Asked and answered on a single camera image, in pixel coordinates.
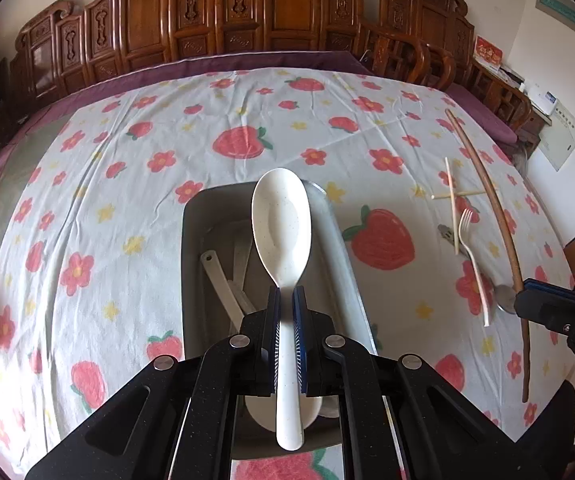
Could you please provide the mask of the cream plastic fork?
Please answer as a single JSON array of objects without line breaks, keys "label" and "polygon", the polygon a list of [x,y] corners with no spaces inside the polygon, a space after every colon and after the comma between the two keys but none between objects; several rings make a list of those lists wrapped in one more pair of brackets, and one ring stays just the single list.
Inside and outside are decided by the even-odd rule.
[{"label": "cream plastic fork", "polygon": [[483,280],[483,274],[479,270],[479,266],[474,255],[474,252],[470,246],[469,242],[469,229],[472,223],[473,210],[470,208],[465,208],[462,211],[461,218],[459,220],[459,240],[465,249],[466,254],[470,258],[470,262],[473,268],[476,284],[478,287],[479,298],[481,298],[481,312],[483,312],[483,322],[485,327],[490,326],[490,312],[489,312],[489,301],[487,297],[487,292],[485,289],[485,282]]}]

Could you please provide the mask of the light bamboo chopstick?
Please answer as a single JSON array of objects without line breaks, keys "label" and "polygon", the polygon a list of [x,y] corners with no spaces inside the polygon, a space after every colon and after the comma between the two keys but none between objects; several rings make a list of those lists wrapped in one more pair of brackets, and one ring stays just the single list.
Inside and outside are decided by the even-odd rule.
[{"label": "light bamboo chopstick", "polygon": [[487,192],[485,190],[473,190],[473,191],[461,191],[461,192],[454,192],[453,194],[445,193],[445,194],[433,194],[431,195],[431,200],[451,200],[451,197],[467,197],[467,196],[476,196],[476,195],[486,195]]},{"label": "light bamboo chopstick", "polygon": [[457,208],[457,194],[455,194],[455,179],[453,179],[451,162],[449,157],[445,157],[445,165],[448,176],[448,188],[451,205],[451,218],[452,218],[452,233],[453,233],[453,247],[455,248],[455,255],[460,252],[459,243],[459,220],[460,216]]}]

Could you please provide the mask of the cream plastic spoon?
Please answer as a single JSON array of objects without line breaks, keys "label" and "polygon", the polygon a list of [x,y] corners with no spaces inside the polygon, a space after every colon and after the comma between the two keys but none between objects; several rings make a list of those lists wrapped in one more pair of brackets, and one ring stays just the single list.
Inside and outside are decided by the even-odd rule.
[{"label": "cream plastic spoon", "polygon": [[275,360],[275,432],[285,451],[305,443],[298,382],[293,292],[311,250],[311,214],[307,192],[293,171],[266,172],[252,193],[252,234],[260,261],[278,287],[278,357]]}]

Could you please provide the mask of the large cream rice spoon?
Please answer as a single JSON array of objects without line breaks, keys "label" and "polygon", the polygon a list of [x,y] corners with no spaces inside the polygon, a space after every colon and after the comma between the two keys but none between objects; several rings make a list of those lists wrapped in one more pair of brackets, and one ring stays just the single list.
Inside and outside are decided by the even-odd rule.
[{"label": "large cream rice spoon", "polygon": [[225,277],[221,260],[214,249],[199,257],[202,270],[216,293],[236,333],[229,336],[235,350],[243,351],[240,388],[245,408],[264,430],[276,431],[275,367],[278,365],[278,315],[282,309],[280,289],[272,284],[262,310],[245,309],[240,301],[242,289]]}]

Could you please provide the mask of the rectangular metal tray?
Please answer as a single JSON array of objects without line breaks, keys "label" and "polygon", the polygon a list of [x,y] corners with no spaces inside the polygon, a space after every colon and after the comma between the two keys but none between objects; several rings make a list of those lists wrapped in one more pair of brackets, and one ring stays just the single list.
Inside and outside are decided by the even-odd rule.
[{"label": "rectangular metal tray", "polygon": [[[181,240],[181,297],[184,354],[187,359],[204,354],[213,344],[232,334],[233,326],[202,266],[200,256],[214,250],[223,273],[233,279],[234,246],[238,233],[252,231],[252,192],[256,182],[208,188],[185,205]],[[353,267],[331,202],[321,186],[304,181],[312,220],[312,245],[308,266],[299,284],[305,288],[308,308],[330,315],[335,330],[360,342],[371,353],[377,348],[369,317],[363,307]],[[244,292],[255,307],[266,307],[271,280],[254,242],[248,260]],[[330,448],[341,443],[338,417],[319,416],[305,430],[301,452]],[[255,460],[286,455],[273,432],[261,428],[240,401],[235,425],[233,460]]]}]

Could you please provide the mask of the wooden side table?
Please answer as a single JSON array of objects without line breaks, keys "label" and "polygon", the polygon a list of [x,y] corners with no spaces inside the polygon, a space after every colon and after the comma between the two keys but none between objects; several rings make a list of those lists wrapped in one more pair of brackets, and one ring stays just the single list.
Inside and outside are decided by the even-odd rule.
[{"label": "wooden side table", "polygon": [[524,113],[525,120],[516,129],[516,132],[522,142],[533,150],[540,143],[543,130],[552,125],[552,119],[527,96],[525,78],[523,76],[505,64],[501,65],[499,75],[504,76],[507,83],[516,88],[516,91],[523,97],[521,103],[526,108]]}]

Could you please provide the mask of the white router box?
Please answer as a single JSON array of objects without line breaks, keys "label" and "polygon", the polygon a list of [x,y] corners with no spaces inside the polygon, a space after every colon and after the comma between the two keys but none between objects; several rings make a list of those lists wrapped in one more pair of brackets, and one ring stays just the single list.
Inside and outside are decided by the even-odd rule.
[{"label": "white router box", "polygon": [[539,84],[531,84],[527,88],[527,96],[544,115],[551,116],[557,107],[557,97],[550,91],[543,90]]}]

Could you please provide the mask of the floral strawberry tablecloth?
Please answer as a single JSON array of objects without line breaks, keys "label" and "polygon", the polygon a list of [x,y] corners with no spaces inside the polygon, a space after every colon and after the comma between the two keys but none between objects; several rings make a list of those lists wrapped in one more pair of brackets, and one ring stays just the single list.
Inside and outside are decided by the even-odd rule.
[{"label": "floral strawberry tablecloth", "polygon": [[185,359],[184,209],[199,192],[285,167],[323,188],[377,352],[419,354],[510,437],[542,412],[575,359],[493,307],[510,284],[485,196],[453,247],[455,192],[481,188],[446,110],[481,156],[527,278],[572,283],[545,211],[488,133],[450,96],[397,80],[260,68],[170,80],[98,101],[25,136],[0,177],[0,459],[26,474],[163,353]]}]

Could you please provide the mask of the long carved wooden sofa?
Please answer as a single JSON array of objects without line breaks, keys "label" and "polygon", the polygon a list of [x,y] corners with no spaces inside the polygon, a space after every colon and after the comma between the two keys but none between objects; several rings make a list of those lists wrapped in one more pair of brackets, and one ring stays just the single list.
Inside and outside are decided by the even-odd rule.
[{"label": "long carved wooden sofa", "polygon": [[18,32],[12,101],[36,110],[142,68],[261,51],[348,51],[376,76],[421,84],[420,39],[368,22],[365,0],[58,0]]}]

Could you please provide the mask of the white electrical wall box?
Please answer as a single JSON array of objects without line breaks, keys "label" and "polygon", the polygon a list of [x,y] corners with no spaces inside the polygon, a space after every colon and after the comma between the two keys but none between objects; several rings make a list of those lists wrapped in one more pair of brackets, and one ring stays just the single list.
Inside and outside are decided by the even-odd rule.
[{"label": "white electrical wall box", "polygon": [[555,171],[560,171],[575,150],[575,116],[561,101],[553,108],[551,124],[540,133],[539,150]]}]

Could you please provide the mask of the grey green wall panel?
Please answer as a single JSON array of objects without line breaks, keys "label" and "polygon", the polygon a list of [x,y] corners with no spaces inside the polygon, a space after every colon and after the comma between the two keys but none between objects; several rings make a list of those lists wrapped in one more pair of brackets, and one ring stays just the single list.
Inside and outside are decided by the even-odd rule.
[{"label": "grey green wall panel", "polygon": [[572,0],[536,0],[535,7],[575,32],[575,2]]}]

